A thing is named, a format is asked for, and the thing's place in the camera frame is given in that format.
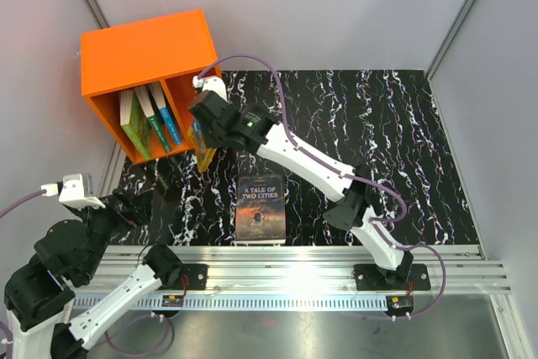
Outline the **blue bottom treehouse book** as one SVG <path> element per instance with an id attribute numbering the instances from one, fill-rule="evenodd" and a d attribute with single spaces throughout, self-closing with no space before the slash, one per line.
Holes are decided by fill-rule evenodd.
<path id="1" fill-rule="evenodd" d="M 187 137 L 193 146 L 196 158 L 198 171 L 203 173 L 208 170 L 212 162 L 216 150 L 209 148 L 203 138 L 202 128 L 199 122 L 194 119 L 187 131 Z"/>

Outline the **lime green treehouse book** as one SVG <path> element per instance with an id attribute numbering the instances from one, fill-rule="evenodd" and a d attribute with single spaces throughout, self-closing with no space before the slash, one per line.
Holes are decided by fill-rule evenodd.
<path id="1" fill-rule="evenodd" d="M 119 95 L 120 126 L 145 160 L 151 159 L 150 124 L 133 90 L 122 91 Z"/>

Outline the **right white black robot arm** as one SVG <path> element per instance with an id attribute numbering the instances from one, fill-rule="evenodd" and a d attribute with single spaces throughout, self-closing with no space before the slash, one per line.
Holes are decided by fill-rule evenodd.
<path id="1" fill-rule="evenodd" d="M 210 147 L 248 151 L 300 176 L 330 200 L 324 220 L 351 232 L 370 252 L 382 282 L 400 289 L 411 278 L 413 255 L 382 226 L 375 224 L 374 182 L 364 179 L 363 165 L 337 161 L 286 132 L 285 124 L 263 106 L 239 107 L 215 91 L 204 90 L 188 111 L 198 121 Z"/>

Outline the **dark green treehouse book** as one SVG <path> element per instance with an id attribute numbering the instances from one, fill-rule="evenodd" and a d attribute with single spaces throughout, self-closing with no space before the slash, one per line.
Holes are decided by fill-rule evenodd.
<path id="1" fill-rule="evenodd" d="M 138 86 L 134 88 L 134 92 L 139 100 L 140 106 L 144 112 L 145 117 L 150 123 L 151 128 L 155 131 L 158 140 L 161 142 L 161 146 L 166 153 L 171 152 L 171 146 L 165 135 L 165 131 L 156 116 L 156 112 L 153 109 L 153 105 L 150 99 L 150 95 L 145 86 Z"/>

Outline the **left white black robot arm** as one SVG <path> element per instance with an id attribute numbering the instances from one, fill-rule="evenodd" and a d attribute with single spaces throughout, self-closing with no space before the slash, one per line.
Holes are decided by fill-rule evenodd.
<path id="1" fill-rule="evenodd" d="M 150 221 L 148 193 L 114 191 L 104 198 L 75 196 L 43 186 L 2 210 L 7 215 L 23 203 L 55 195 L 76 217 L 52 225 L 34 244 L 34 255 L 5 285 L 8 320 L 5 358 L 85 358 L 108 329 L 147 293 L 187 288 L 182 261 L 163 244 L 152 244 L 142 261 L 112 292 L 84 314 L 70 319 L 75 288 L 93 280 L 116 234 Z"/>

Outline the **blue 26-storey treehouse book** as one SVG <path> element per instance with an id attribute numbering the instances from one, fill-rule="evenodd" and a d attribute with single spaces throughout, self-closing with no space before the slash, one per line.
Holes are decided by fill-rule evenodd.
<path id="1" fill-rule="evenodd" d="M 165 93 L 160 82 L 152 82 L 150 84 L 150 92 L 154 99 L 154 102 L 161 114 L 161 117 L 170 133 L 175 145 L 182 143 L 180 131 L 178 130 L 176 121 L 173 117 L 171 109 L 168 107 Z"/>

